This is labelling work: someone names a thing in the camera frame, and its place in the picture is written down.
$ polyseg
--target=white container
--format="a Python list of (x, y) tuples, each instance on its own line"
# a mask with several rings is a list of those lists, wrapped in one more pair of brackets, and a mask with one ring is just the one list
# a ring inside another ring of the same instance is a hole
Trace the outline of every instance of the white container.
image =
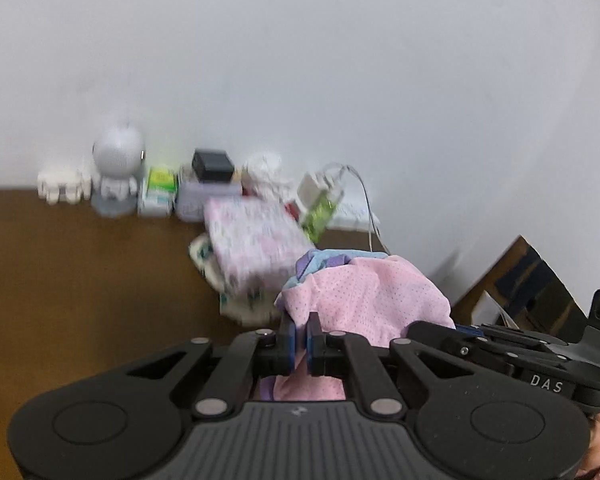
[(213, 196), (240, 196), (242, 184), (238, 182), (199, 182), (190, 166), (182, 166), (178, 172), (178, 195), (176, 216), (183, 222), (202, 222), (205, 219), (205, 203)]

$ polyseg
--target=white cable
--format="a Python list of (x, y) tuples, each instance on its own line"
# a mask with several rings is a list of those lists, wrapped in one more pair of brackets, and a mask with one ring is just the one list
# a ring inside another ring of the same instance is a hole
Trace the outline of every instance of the white cable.
[(371, 204), (369, 203), (369, 195), (366, 192), (366, 186), (365, 186), (364, 181), (362, 180), (362, 177), (360, 176), (360, 174), (358, 173), (356, 168), (354, 168), (353, 166), (350, 166), (349, 164), (341, 164), (339, 162), (330, 162), (329, 164), (324, 166), (322, 168), (322, 170), (320, 170), (320, 171), (321, 171), (321, 173), (325, 173), (326, 171), (332, 170), (334, 168), (339, 170), (338, 176), (335, 179), (336, 182), (339, 182), (342, 179), (345, 171), (348, 171), (350, 174), (355, 176), (360, 181), (360, 184), (362, 184), (362, 191), (365, 192), (366, 210), (369, 213), (369, 224), (368, 224), (369, 251), (373, 252), (373, 250), (374, 250), (372, 239), (371, 239), (371, 229), (373, 229), (373, 232), (376, 234), (376, 237), (378, 238), (378, 242), (380, 242), (380, 245), (384, 249), (384, 252), (387, 254), (391, 254), (391, 251), (389, 251), (387, 246), (382, 241), (382, 238), (380, 237), (380, 231), (376, 227), (376, 222), (374, 221), (374, 215), (371, 212)]

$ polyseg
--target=pink dotted fabric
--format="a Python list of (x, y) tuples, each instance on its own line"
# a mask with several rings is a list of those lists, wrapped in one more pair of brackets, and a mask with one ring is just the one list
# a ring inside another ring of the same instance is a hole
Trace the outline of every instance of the pink dotted fabric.
[[(309, 312), (320, 314), (322, 330), (344, 330), (365, 336), (373, 346), (388, 347), (416, 320), (454, 328), (448, 300), (416, 267), (400, 256), (354, 258), (348, 265), (323, 269), (304, 283), (283, 290), (278, 300), (304, 328)], [(275, 400), (344, 399), (342, 382), (311, 377), (306, 356), (296, 356), (296, 371), (276, 378)]]

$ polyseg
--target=astronaut figurine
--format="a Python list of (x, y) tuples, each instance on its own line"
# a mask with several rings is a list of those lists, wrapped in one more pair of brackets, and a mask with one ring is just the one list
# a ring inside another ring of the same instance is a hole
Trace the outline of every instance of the astronaut figurine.
[(97, 171), (92, 175), (91, 205), (101, 215), (117, 217), (136, 210), (135, 174), (144, 160), (144, 140), (134, 128), (114, 128), (93, 145)]

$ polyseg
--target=wooden table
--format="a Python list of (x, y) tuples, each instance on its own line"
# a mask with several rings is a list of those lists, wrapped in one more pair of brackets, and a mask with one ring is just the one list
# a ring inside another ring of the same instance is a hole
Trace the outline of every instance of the wooden table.
[[(0, 480), (20, 478), (6, 428), (26, 400), (192, 336), (226, 344), (240, 332), (189, 259), (202, 231), (0, 191)], [(335, 231), (320, 245), (366, 240)]]

